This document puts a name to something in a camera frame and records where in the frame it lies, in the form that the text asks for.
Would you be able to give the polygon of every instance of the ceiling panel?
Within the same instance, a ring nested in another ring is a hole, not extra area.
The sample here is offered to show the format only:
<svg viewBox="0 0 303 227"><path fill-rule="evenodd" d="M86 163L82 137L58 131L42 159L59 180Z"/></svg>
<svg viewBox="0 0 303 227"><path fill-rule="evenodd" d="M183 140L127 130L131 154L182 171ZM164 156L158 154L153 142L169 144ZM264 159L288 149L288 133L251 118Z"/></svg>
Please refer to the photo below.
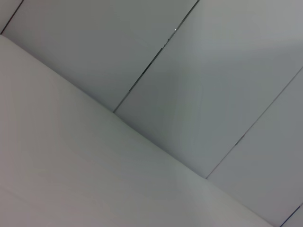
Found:
<svg viewBox="0 0 303 227"><path fill-rule="evenodd" d="M302 87L303 72L209 177L276 227L303 202Z"/></svg>
<svg viewBox="0 0 303 227"><path fill-rule="evenodd" d="M13 15L21 0L0 0L0 32Z"/></svg>
<svg viewBox="0 0 303 227"><path fill-rule="evenodd" d="M4 35L113 110L196 0L27 0Z"/></svg>
<svg viewBox="0 0 303 227"><path fill-rule="evenodd" d="M302 227L303 226L303 209L299 209L283 227Z"/></svg>
<svg viewBox="0 0 303 227"><path fill-rule="evenodd" d="M200 1L117 115L207 177L302 67L301 9Z"/></svg>

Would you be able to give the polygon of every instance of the ceiling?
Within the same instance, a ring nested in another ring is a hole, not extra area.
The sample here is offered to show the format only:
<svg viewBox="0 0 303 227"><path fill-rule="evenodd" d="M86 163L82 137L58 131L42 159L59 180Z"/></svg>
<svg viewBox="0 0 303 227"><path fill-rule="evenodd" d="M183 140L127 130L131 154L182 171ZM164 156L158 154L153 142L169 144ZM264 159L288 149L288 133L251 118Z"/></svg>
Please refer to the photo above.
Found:
<svg viewBox="0 0 303 227"><path fill-rule="evenodd" d="M0 32L13 15L21 0L0 0Z"/></svg>
<svg viewBox="0 0 303 227"><path fill-rule="evenodd" d="M4 35L114 110L195 2L27 0ZM274 226L303 201L303 74L267 110L303 66L302 6L201 0L116 112Z"/></svg>
<svg viewBox="0 0 303 227"><path fill-rule="evenodd" d="M299 209L283 227L301 227L303 223L303 209Z"/></svg>
<svg viewBox="0 0 303 227"><path fill-rule="evenodd" d="M195 2L26 0L4 36L114 110Z"/></svg>

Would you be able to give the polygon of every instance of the white ceiling panel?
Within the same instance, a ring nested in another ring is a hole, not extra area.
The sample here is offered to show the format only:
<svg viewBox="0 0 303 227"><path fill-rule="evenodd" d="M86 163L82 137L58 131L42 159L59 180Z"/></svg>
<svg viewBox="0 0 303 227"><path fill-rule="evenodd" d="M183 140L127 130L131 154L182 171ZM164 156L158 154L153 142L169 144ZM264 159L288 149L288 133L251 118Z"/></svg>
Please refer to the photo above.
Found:
<svg viewBox="0 0 303 227"><path fill-rule="evenodd" d="M0 32L13 15L21 0L0 0Z"/></svg>
<svg viewBox="0 0 303 227"><path fill-rule="evenodd" d="M303 226L303 209L299 209L292 217L283 225L283 227L302 227Z"/></svg>
<svg viewBox="0 0 303 227"><path fill-rule="evenodd" d="M26 0L4 35L113 110L196 0Z"/></svg>
<svg viewBox="0 0 303 227"><path fill-rule="evenodd" d="M303 202L302 87L303 72L209 177L276 227Z"/></svg>
<svg viewBox="0 0 303 227"><path fill-rule="evenodd" d="M302 67L302 4L200 1L117 114L207 177Z"/></svg>

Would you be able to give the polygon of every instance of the white wall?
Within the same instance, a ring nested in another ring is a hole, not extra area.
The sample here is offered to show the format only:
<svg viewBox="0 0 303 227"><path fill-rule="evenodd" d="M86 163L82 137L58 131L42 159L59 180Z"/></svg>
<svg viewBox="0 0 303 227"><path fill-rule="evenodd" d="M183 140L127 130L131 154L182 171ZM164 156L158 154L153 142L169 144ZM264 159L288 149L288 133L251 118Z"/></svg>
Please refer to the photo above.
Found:
<svg viewBox="0 0 303 227"><path fill-rule="evenodd" d="M303 71L209 180L274 226L303 202Z"/></svg>
<svg viewBox="0 0 303 227"><path fill-rule="evenodd" d="M0 32L13 15L21 0L0 0Z"/></svg>
<svg viewBox="0 0 303 227"><path fill-rule="evenodd" d="M4 35L114 110L196 0L26 0Z"/></svg>
<svg viewBox="0 0 303 227"><path fill-rule="evenodd" d="M203 177L303 66L300 0L201 0L117 111Z"/></svg>
<svg viewBox="0 0 303 227"><path fill-rule="evenodd" d="M0 226L270 227L0 36Z"/></svg>

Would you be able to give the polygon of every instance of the gray surface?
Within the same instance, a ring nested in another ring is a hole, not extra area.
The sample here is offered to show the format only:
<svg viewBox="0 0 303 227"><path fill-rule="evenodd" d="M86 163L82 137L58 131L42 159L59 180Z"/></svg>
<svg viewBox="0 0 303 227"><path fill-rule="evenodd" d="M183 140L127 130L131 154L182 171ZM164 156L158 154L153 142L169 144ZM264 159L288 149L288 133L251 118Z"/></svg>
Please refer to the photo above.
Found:
<svg viewBox="0 0 303 227"><path fill-rule="evenodd" d="M0 33L20 2L21 0L0 0Z"/></svg>
<svg viewBox="0 0 303 227"><path fill-rule="evenodd" d="M301 5L199 2L117 115L207 177L303 66Z"/></svg>
<svg viewBox="0 0 303 227"><path fill-rule="evenodd" d="M302 87L303 72L209 177L277 227L303 201Z"/></svg>
<svg viewBox="0 0 303 227"><path fill-rule="evenodd" d="M6 37L113 110L196 0L26 0Z"/></svg>
<svg viewBox="0 0 303 227"><path fill-rule="evenodd" d="M303 209L299 209L283 227L302 227L303 226Z"/></svg>
<svg viewBox="0 0 303 227"><path fill-rule="evenodd" d="M271 227L0 36L1 227Z"/></svg>

